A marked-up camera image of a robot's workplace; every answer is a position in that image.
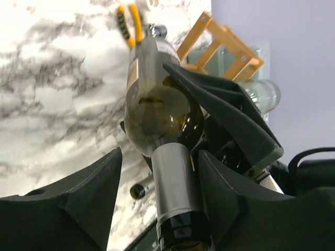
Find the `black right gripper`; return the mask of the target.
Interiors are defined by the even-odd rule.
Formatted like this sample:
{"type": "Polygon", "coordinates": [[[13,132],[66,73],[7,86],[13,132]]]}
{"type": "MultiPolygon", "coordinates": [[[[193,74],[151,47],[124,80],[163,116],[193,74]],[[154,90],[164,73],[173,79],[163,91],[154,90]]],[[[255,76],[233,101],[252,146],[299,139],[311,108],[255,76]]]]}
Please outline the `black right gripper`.
{"type": "Polygon", "coordinates": [[[278,161],[284,149],[249,95],[224,78],[192,72],[171,62],[163,67],[209,113],[205,136],[194,152],[207,150],[236,173],[290,195],[292,181],[287,167],[278,161]]]}

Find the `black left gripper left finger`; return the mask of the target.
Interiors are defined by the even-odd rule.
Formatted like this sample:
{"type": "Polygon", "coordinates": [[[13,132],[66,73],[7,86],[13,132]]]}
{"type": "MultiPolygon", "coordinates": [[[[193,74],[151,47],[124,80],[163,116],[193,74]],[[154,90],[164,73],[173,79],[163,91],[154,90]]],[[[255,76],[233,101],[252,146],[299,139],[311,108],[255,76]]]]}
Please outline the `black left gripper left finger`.
{"type": "Polygon", "coordinates": [[[24,196],[1,198],[1,250],[106,250],[121,149],[24,196]]]}

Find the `round clear glass bottle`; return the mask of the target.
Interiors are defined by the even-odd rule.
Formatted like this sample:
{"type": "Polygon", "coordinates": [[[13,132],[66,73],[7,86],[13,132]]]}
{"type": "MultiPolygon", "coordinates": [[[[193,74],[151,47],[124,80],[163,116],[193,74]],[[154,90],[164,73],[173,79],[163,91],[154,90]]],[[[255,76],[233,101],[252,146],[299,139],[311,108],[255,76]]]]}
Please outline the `round clear glass bottle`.
{"type": "Polygon", "coordinates": [[[260,110],[261,115],[275,109],[281,101],[279,87],[269,79],[248,79],[238,81],[237,84],[250,96],[260,110]]]}

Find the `green wine bottle white label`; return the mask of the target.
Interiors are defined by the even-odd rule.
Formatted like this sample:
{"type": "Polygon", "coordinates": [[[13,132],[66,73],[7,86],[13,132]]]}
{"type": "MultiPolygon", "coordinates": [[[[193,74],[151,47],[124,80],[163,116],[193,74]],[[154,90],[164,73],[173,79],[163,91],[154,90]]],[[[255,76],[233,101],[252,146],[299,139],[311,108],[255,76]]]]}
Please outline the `green wine bottle white label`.
{"type": "Polygon", "coordinates": [[[135,200],[141,200],[154,189],[154,178],[148,176],[130,188],[130,195],[135,200]]]}

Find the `green bottle Primitivo label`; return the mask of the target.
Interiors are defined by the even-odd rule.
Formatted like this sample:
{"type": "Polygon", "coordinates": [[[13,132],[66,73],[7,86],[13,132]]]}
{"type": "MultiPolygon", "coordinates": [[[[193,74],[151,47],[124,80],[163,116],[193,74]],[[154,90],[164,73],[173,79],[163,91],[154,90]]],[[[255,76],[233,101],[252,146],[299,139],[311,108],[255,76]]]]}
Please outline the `green bottle Primitivo label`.
{"type": "Polygon", "coordinates": [[[146,37],[131,52],[125,132],[152,163],[157,201],[157,236],[162,250],[208,250],[207,216],[190,151],[202,136],[199,104],[164,69],[179,64],[162,38],[146,37]]]}

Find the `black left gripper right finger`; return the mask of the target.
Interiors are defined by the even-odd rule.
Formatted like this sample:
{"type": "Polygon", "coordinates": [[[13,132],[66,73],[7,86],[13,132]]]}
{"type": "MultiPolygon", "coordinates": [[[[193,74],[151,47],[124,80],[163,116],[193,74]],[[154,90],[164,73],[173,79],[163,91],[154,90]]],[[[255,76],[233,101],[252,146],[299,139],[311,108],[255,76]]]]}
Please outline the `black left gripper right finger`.
{"type": "Polygon", "coordinates": [[[291,197],[237,174],[207,151],[200,183],[215,250],[334,250],[334,189],[291,197]]]}

